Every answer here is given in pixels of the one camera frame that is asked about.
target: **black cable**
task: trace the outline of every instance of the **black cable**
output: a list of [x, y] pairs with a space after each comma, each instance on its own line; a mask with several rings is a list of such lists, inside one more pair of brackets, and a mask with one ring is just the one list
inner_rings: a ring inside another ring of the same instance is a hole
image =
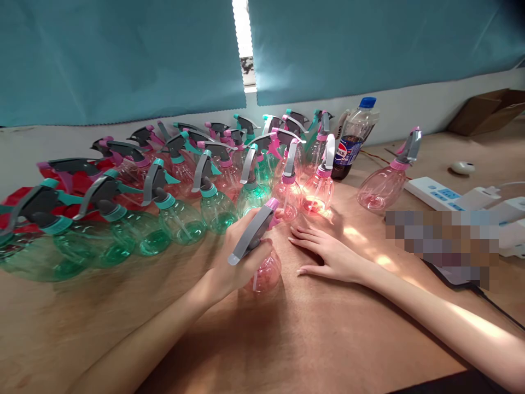
[[510, 321], [512, 321], [515, 325], [520, 327], [523, 331], [525, 331], [525, 327], [518, 322], [515, 318], [513, 318], [511, 315], [509, 315], [507, 312], [505, 312], [503, 309], [501, 309], [493, 300], [487, 297], [487, 295], [484, 293], [482, 289], [480, 289], [477, 286], [471, 286], [469, 287], [475, 294], [483, 298], [485, 301], [487, 301], [490, 305], [495, 307], [497, 310], [499, 310], [502, 314], [504, 314]]

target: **hand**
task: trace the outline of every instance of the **hand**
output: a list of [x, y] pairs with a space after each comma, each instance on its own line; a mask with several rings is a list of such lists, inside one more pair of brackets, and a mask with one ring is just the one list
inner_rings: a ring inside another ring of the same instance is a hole
[[[252, 209], [246, 216], [228, 227], [223, 247], [214, 260], [213, 268], [203, 277], [203, 280], [208, 281], [209, 296], [214, 302], [222, 300], [232, 291], [246, 285], [272, 252], [272, 240], [261, 239], [260, 245], [241, 259], [237, 265], [228, 263], [228, 256], [232, 254], [242, 233], [259, 210], [260, 208]], [[275, 212], [277, 218], [282, 218], [283, 214], [282, 209]]]
[[298, 275], [318, 275], [343, 282], [362, 283], [364, 274], [378, 267], [334, 237], [312, 226], [307, 229], [291, 227], [291, 233], [295, 236], [288, 238], [291, 243], [318, 254], [325, 264], [303, 265], [297, 271]]

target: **bottle label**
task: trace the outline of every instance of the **bottle label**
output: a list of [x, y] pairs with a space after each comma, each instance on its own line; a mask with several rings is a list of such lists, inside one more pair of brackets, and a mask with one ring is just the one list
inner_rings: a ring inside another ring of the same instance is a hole
[[352, 142], [341, 140], [335, 153], [334, 163], [337, 165], [348, 166], [352, 164], [361, 150], [362, 142]]

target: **left hand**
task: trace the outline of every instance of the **left hand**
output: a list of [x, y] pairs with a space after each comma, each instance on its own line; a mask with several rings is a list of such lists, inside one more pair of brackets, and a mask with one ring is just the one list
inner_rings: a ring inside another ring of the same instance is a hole
[[[208, 294], [214, 302], [222, 300], [232, 291], [245, 286], [272, 252], [272, 240], [265, 238], [261, 239], [260, 245], [237, 265], [228, 263], [228, 256], [234, 251], [242, 233], [259, 210], [260, 208], [252, 209], [246, 216], [228, 227], [223, 247], [213, 261], [213, 268], [203, 277], [203, 280], [207, 281]], [[282, 209], [275, 212], [277, 218], [282, 218], [283, 214]]]

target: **cardboard box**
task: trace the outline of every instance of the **cardboard box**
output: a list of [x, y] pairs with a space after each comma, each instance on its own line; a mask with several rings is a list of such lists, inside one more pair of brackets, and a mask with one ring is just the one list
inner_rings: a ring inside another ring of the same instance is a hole
[[501, 89], [472, 97], [447, 130], [476, 135], [501, 129], [525, 111], [525, 91]]

